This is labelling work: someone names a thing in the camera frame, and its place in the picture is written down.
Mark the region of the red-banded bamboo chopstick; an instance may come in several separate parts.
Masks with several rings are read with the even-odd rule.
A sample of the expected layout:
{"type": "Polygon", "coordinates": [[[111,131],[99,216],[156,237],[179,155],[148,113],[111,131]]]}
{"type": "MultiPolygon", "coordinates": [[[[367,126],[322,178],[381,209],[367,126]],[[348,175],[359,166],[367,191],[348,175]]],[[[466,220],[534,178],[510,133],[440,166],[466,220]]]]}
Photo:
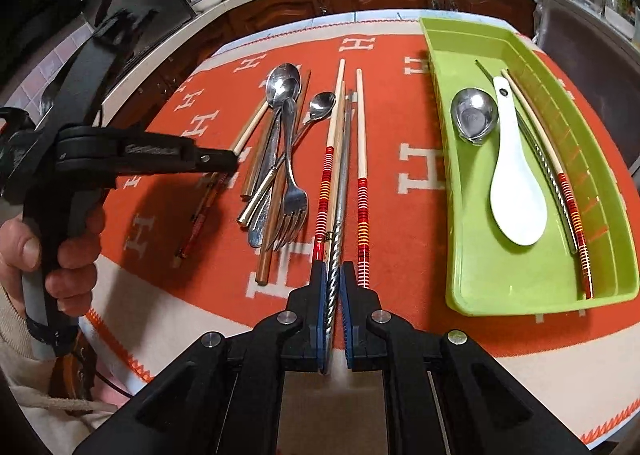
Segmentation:
{"type": "Polygon", "coordinates": [[[369,222],[369,184],[366,105],[362,69],[356,69],[357,87],[357,138],[358,138],[358,230],[357,230],[357,279],[358,285],[368,288],[370,285],[370,222],[369,222]]]}
{"type": "Polygon", "coordinates": [[[538,164],[546,178],[556,207],[562,219],[570,253],[576,255],[579,262],[580,282],[586,299],[594,296],[591,262],[585,237],[582,218],[578,210],[576,198],[568,180],[568,175],[561,163],[559,154],[549,138],[540,117],[533,108],[532,102],[518,85],[511,73],[503,68],[500,74],[511,87],[512,93],[523,108],[525,115],[516,112],[518,126],[533,149],[538,164]]]}
{"type": "Polygon", "coordinates": [[[345,59],[340,59],[340,62],[338,62],[336,84],[334,89],[335,101],[330,116],[328,133],[326,134],[326,150],[324,151],[322,163],[322,176],[320,183],[318,210],[316,226],[314,227],[314,247],[312,247],[311,256],[312,261],[319,261],[324,257],[324,237],[326,236],[326,227],[328,226],[328,209],[331,191],[332,165],[338,112],[337,106],[338,97],[342,92],[342,82],[344,79],[345,66],[345,59]]]}

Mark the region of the twisted metal chopstick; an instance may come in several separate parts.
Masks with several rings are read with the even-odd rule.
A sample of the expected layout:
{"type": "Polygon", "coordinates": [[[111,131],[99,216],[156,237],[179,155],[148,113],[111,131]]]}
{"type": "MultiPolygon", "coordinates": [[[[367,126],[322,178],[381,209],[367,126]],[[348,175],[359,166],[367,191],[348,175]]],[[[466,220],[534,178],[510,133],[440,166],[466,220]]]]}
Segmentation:
{"type": "Polygon", "coordinates": [[[333,350],[335,316],[340,290],[340,270],[343,255],[346,198],[348,193],[350,137],[352,135],[352,95],[349,90],[344,105],[344,120],[340,163],[338,164],[337,191],[335,197],[334,220],[331,234],[331,249],[328,264],[328,285],[326,285],[326,318],[324,319],[324,353],[322,374],[330,371],[333,350]]]}

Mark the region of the steel fork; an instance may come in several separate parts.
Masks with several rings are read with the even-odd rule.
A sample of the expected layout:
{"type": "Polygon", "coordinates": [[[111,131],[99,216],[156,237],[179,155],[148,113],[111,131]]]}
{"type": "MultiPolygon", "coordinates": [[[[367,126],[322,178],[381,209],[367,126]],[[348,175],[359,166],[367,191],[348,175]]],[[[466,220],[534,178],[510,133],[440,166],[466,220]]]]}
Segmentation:
{"type": "Polygon", "coordinates": [[[273,248],[280,249],[293,241],[307,215],[308,196],[296,183],[293,171],[293,143],[295,138],[296,104],[292,98],[283,103],[284,167],[286,188],[283,194],[281,220],[277,226],[273,248]]]}

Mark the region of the white ceramic spoon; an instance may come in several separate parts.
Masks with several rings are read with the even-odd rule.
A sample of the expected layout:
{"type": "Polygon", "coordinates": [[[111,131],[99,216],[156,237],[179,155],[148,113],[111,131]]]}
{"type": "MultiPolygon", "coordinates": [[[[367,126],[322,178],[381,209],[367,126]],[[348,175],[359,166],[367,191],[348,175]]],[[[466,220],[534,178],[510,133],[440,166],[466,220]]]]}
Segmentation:
{"type": "Polygon", "coordinates": [[[494,76],[492,84],[497,98],[499,149],[489,191],[491,212],[512,243],[533,246],[546,230],[546,199],[525,157],[509,82],[494,76]]]}

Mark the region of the small steel spoon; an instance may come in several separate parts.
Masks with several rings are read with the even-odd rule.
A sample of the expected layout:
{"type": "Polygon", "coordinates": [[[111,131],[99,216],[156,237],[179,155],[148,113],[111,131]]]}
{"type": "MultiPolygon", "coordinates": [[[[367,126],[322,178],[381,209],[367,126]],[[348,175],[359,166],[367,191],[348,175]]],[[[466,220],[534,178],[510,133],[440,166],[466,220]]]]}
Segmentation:
{"type": "MultiPolygon", "coordinates": [[[[303,139],[304,135],[312,125],[321,122],[321,120],[327,119],[332,114],[335,101],[336,95],[332,91],[319,92],[311,99],[309,102],[308,117],[303,121],[303,125],[299,127],[297,134],[295,134],[293,148],[296,148],[299,141],[303,139]]],[[[247,228],[250,224],[250,220],[252,220],[257,206],[262,200],[262,197],[264,197],[268,192],[284,161],[285,153],[281,153],[278,156],[276,163],[268,170],[264,180],[260,182],[256,192],[241,212],[241,215],[239,215],[239,218],[236,219],[236,222],[239,223],[242,228],[247,228]]]]}

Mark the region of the steel soup spoon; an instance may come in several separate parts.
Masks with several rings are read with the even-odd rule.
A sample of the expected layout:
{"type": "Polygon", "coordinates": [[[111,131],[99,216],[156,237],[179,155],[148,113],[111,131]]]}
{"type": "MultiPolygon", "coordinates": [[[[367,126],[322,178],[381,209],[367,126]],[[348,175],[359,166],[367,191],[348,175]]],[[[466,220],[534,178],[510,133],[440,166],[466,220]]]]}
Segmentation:
{"type": "Polygon", "coordinates": [[[464,88],[451,101],[450,115],[459,137],[482,145],[497,128],[498,108],[493,97],[478,88],[464,88]]]}

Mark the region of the brown wooden chopstick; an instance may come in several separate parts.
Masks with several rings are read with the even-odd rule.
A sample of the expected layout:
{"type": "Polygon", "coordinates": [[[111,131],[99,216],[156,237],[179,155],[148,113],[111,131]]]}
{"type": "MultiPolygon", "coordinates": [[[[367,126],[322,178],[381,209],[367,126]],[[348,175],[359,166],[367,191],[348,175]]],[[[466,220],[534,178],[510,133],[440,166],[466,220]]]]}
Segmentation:
{"type": "MultiPolygon", "coordinates": [[[[308,89],[309,80],[311,77],[311,70],[303,71],[302,85],[300,86],[300,93],[296,101],[296,116],[294,127],[297,128],[300,117],[299,108],[304,106],[306,93],[308,89]]],[[[285,138],[288,134],[284,129],[284,116],[282,118],[282,137],[281,137],[281,152],[285,151],[285,138]]],[[[283,192],[285,188],[285,166],[284,163],[278,168],[276,178],[274,178],[273,185],[271,186],[271,198],[268,206],[269,214],[265,224],[264,239],[262,240],[262,247],[260,247],[260,253],[258,257],[257,271],[256,271],[256,283],[258,286],[266,286],[269,282],[269,273],[272,257],[272,245],[276,238],[278,225],[280,222],[281,206],[283,192]]]]}

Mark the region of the large steel spoon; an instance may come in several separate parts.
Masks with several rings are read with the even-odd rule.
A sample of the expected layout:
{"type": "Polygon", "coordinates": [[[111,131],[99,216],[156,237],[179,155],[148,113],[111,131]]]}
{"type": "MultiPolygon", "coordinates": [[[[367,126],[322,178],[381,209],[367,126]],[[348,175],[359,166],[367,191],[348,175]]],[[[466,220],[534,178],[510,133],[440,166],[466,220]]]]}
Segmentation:
{"type": "Polygon", "coordinates": [[[266,180],[272,167],[276,163],[281,128],[281,115],[279,108],[285,94],[296,100],[299,97],[300,74],[298,67],[291,63],[283,63],[273,68],[268,76],[266,83],[266,98],[270,108],[273,109],[273,119],[269,127],[268,140],[262,164],[258,174],[256,192],[252,201],[256,203],[252,218],[250,218],[250,226],[248,227],[248,245],[253,248],[262,246],[262,239],[265,234],[266,225],[266,205],[270,187],[267,186],[266,180]]]}

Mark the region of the green plastic tray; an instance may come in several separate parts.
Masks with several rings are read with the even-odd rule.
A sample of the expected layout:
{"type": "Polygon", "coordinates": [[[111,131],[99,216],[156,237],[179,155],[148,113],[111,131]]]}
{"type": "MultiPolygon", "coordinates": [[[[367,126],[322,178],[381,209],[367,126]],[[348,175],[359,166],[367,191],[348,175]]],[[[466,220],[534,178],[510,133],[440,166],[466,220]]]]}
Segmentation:
{"type": "Polygon", "coordinates": [[[449,307],[549,314],[636,298],[624,197],[544,52],[493,25],[424,18],[421,28],[445,156],[449,307]]]}

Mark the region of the orange H-pattern cloth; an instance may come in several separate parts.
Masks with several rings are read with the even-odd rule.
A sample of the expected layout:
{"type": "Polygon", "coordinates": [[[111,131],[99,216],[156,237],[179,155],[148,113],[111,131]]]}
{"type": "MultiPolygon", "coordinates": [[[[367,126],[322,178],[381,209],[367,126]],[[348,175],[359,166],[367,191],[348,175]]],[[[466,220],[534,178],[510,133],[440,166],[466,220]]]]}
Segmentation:
{"type": "MultiPolygon", "coordinates": [[[[639,267],[639,196],[596,113],[549,59],[596,135],[626,203],[639,267]]],[[[442,129],[421,23],[316,24],[257,37],[204,61],[163,108],[150,131],[231,145],[264,97],[269,72],[284,62],[311,70],[308,93],[357,93],[366,105],[370,287],[382,306],[434,334],[460,329],[479,343],[589,445],[639,412],[639,296],[592,309],[469,316],[447,303],[448,190],[442,129]]],[[[352,108],[349,197],[343,257],[357,261],[357,105],[352,108]]],[[[92,306],[80,325],[96,353],[130,391],[140,390],[206,331],[243,333],[283,309],[306,285],[314,218],[273,256],[256,283],[257,250],[236,222],[250,152],[217,194],[202,230],[191,218],[205,192],[198,175],[125,176],[104,204],[106,228],[92,306]]]]}

